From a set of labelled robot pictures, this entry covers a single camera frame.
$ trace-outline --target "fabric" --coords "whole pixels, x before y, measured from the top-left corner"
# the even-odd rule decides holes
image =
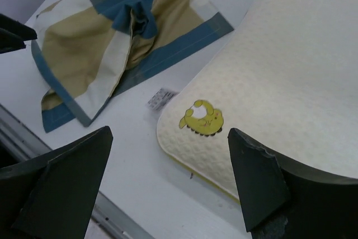
[[[358,178],[357,14],[358,0],[255,0],[229,44],[164,109],[161,147],[236,198],[231,128]]]
[[[209,0],[60,0],[43,10],[32,54],[51,89],[46,132],[89,126],[111,96],[232,31]]]

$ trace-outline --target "folded cloth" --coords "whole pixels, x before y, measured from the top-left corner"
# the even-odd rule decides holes
[[[74,118],[89,126],[111,96],[233,30],[209,0],[60,0],[34,29],[32,55],[51,87],[46,132]]]

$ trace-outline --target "cartoon character sticker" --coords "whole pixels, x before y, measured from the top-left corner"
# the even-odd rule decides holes
[[[205,100],[197,100],[185,111],[185,116],[179,122],[179,128],[185,125],[196,134],[214,136],[223,130],[223,114],[221,110],[213,108],[212,104]]]

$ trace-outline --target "white table surface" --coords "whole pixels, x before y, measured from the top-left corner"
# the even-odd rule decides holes
[[[46,0],[29,19],[57,0]],[[253,0],[211,0],[235,27]],[[51,148],[109,125],[114,141],[100,190],[154,238],[250,238],[239,205],[173,162],[156,138],[159,115],[145,104],[161,88],[181,91],[228,42],[227,35],[164,72],[115,97],[95,122],[77,120],[46,134],[40,102],[48,85],[30,47],[0,55],[0,103]]]
[[[102,230],[101,227],[91,219],[89,221],[84,239],[111,239],[111,236]]]

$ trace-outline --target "tag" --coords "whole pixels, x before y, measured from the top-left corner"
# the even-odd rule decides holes
[[[149,100],[149,102],[147,103],[147,106],[151,110],[153,110],[155,112],[159,112],[177,94],[178,94],[177,92],[161,88],[160,91],[157,92],[156,95],[154,95],[152,97],[152,99]]]

